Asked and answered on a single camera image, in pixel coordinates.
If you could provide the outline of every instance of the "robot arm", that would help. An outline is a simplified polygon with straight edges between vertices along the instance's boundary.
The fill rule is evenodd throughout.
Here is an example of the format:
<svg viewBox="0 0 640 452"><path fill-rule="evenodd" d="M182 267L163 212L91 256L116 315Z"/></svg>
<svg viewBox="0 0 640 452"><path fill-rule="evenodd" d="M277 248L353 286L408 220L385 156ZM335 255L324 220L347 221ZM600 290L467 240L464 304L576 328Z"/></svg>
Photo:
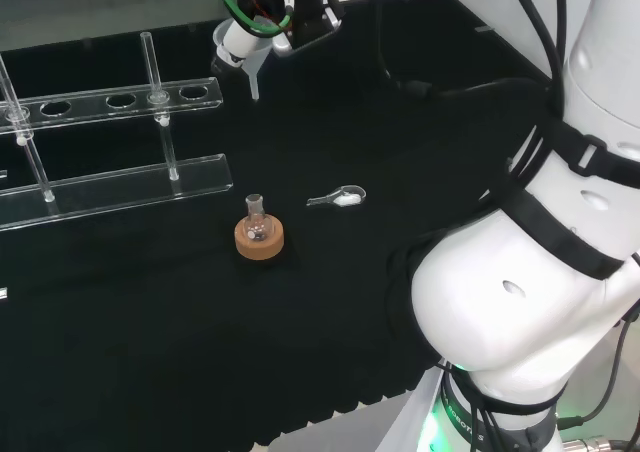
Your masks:
<svg viewBox="0 0 640 452"><path fill-rule="evenodd" d="M342 16L338 0L224 1L234 22L217 47L216 73L242 67L260 39L272 39L281 56L301 50L334 33Z"/></svg>
<svg viewBox="0 0 640 452"><path fill-rule="evenodd" d="M607 278L577 270L568 264L577 249L567 257L559 250L565 244L542 246L526 227L537 224L523 228L507 204L451 232L414 275L413 310L422 333L469 372L485 397L523 406L553 399L640 297L640 268L631 259L640 249L640 187L630 177L640 170L634 163L640 160L640 115L633 105L640 100L639 4L592 0L564 68L564 122L593 145L578 152L576 164L567 163L566 152L552 152L526 189L568 231L565 237L578 238L618 270ZM605 152L635 172L593 174L591 162L597 165ZM448 395L469 413L455 384ZM496 414L496 420L516 437L552 413ZM452 450L468 449L448 405L439 402L435 415ZM562 450L557 431L543 450Z"/></svg>

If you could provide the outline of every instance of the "black table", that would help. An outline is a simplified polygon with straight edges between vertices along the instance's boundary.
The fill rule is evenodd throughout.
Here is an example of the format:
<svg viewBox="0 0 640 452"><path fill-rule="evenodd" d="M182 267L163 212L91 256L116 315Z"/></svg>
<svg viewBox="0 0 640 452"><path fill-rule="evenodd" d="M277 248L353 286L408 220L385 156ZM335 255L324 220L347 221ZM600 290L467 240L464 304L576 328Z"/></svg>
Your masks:
<svg viewBox="0 0 640 452"><path fill-rule="evenodd" d="M544 77L456 0L385 0L389 68L442 90ZM226 153L228 193L0 234L0 449L246 451L413 387L436 356L394 341L390 251L473 208L544 114L544 88L416 101L381 83L372 11L335 38L270 57L253 104L175 116L178 158ZM154 31L163 80L208 75L215 23ZM144 83L137 34L5 54L19 96ZM8 186L32 179L10 138ZM51 179L162 162L152 119L42 132ZM351 209L305 208L345 184ZM286 228L283 253L243 260L249 193Z"/></svg>

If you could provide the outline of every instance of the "black strap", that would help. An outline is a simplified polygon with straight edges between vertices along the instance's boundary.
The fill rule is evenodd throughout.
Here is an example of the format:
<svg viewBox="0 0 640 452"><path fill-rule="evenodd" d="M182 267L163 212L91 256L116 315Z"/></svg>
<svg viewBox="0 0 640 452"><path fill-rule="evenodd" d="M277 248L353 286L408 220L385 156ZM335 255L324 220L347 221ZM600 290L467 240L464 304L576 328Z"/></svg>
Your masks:
<svg viewBox="0 0 640 452"><path fill-rule="evenodd" d="M582 135L561 120L553 120L547 127L545 140L564 160L569 169L582 177L593 175L626 187L640 189L640 162L626 159L607 150L607 144L593 135ZM593 156L584 166L580 162L589 148Z"/></svg>
<svg viewBox="0 0 640 452"><path fill-rule="evenodd" d="M551 442L556 430L555 403L560 398L562 391L542 404L509 404L482 395L466 372L453 369L451 373L462 395L469 402L471 413L462 406L453 392L450 374L445 374L442 379L440 388L442 405L453 427L471 444L472 451L539 452ZM532 427L521 430L504 430L498 426L491 414L492 408L496 410L496 413L508 413L509 415L530 415L550 410L539 423ZM477 420L478 411L482 421Z"/></svg>
<svg viewBox="0 0 640 452"><path fill-rule="evenodd" d="M471 381L471 377L469 377L468 372L457 370L457 374L453 376L453 380L470 405L475 406L478 409L484 409L488 412L505 415L533 415L544 412L545 410L553 407L558 400L560 400L560 397L564 393L564 389L567 388L567 384L565 384L560 392L544 402L523 405L512 404L511 402L505 402L503 400L484 395Z"/></svg>
<svg viewBox="0 0 640 452"><path fill-rule="evenodd" d="M611 277L624 261L609 257L567 229L527 191L505 178L491 188L500 208L547 252L578 272L597 279Z"/></svg>

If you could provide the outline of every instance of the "green wire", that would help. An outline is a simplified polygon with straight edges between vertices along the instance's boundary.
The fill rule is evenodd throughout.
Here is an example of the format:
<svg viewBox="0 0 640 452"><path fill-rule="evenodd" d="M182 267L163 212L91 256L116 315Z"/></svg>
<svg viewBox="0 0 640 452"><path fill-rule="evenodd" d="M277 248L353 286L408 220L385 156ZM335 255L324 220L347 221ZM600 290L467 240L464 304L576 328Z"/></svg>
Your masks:
<svg viewBox="0 0 640 452"><path fill-rule="evenodd" d="M227 3L229 8L231 10L233 10L233 12L240 19L242 19L242 21L245 24L247 24L252 29L255 29L255 30L260 31L260 32L264 32L265 34L271 34L271 33L274 33L274 32L281 32L282 28L286 27L289 24L289 21L291 20L291 17L289 17L287 15L282 20L282 22L280 22L280 24L278 24L278 25L264 25L264 24L261 24L259 22L256 22L255 20L251 20L249 17L247 17L247 15L244 12L242 12L242 10L240 10L240 7L238 7L238 4L236 4L235 0L224 0L224 1Z"/></svg>

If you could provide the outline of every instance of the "acrylic test tube rack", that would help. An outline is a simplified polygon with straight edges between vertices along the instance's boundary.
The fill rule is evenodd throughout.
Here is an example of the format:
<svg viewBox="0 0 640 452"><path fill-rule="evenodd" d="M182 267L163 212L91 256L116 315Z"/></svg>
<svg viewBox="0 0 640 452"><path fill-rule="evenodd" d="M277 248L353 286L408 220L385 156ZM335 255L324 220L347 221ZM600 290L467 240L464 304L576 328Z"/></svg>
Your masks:
<svg viewBox="0 0 640 452"><path fill-rule="evenodd" d="M224 154L176 160L171 114L219 107L215 78L162 83L149 32L140 34L149 84L18 100L0 56L0 135L14 134L36 184L0 190L0 231L229 190ZM165 163L49 181L35 131L153 116ZM0 170L0 186L11 171Z"/></svg>

